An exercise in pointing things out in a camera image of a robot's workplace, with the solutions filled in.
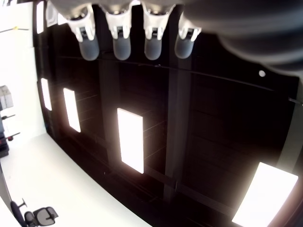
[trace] small round light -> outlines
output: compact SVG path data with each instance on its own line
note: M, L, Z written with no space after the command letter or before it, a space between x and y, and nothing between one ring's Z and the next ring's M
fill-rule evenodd
M259 76L261 77L265 77L266 73L263 71L263 70L260 70L259 71Z

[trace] black ceiling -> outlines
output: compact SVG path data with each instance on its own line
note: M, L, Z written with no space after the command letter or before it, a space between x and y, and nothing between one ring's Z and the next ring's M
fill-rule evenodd
M94 7L100 55L82 59L67 24L34 36L38 78L49 81L47 132L94 180L152 226L236 226L231 219L259 162L275 166L293 115L298 78L275 74L199 35L178 60L178 8L161 57L144 55L142 8L133 7L132 54L118 61ZM258 75L266 72L265 77ZM63 88L75 91L81 133L68 125ZM121 162L116 109L143 116L144 174Z

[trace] white wall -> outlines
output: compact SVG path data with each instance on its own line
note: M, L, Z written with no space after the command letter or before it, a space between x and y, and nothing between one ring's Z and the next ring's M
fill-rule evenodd
M4 121L5 135L22 134L10 146L46 132L36 85L32 7L32 3L23 3L0 8L0 31L16 26L28 29L0 33L0 86L8 86L14 103L14 107L1 111L1 116L16 114Z

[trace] robotic hand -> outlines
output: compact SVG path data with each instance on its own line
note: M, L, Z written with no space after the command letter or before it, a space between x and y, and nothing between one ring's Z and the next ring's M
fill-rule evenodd
M99 54L91 5L105 12L113 37L114 53L120 60L130 56L131 0L51 0L76 35L81 54L94 60ZM303 2L295 0L143 0L145 55L160 56L162 37L176 4L183 4L175 53L190 56L201 28L217 34L222 45L235 55L280 74L303 74L301 42Z
M79 42L80 52L84 59L95 60L99 55L98 39L95 32L95 19L92 2L69 7L53 0L56 9L63 14L71 31ZM98 3L106 15L108 28L113 37L114 54L119 60L126 60L131 54L130 29L132 27L132 6L134 1L124 0L120 4ZM145 30L144 52L149 60L156 60L161 55L162 37L175 4L159 5L142 1L143 28ZM183 14L179 21L179 33L176 40L176 55L187 58L193 49L194 41L201 32L200 27L194 26Z

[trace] rectangular light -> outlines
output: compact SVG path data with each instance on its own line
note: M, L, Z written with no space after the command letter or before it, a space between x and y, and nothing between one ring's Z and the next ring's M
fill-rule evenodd
M76 105L75 92L72 90L69 90L67 88L64 88L63 92L64 92L64 99L65 99L65 106L66 106L68 122L74 130L76 130L77 132L81 132L79 118L78 118L77 105Z
M297 180L298 176L260 162L232 221L243 227L267 227Z
M143 173L143 117L120 108L117 111L122 161Z
M42 85L44 105L47 109L52 110L52 104L51 104L51 98L50 98L50 95L49 95L47 79L42 78L41 79L41 85Z
M40 34L44 31L44 1L41 1L37 5L37 34Z

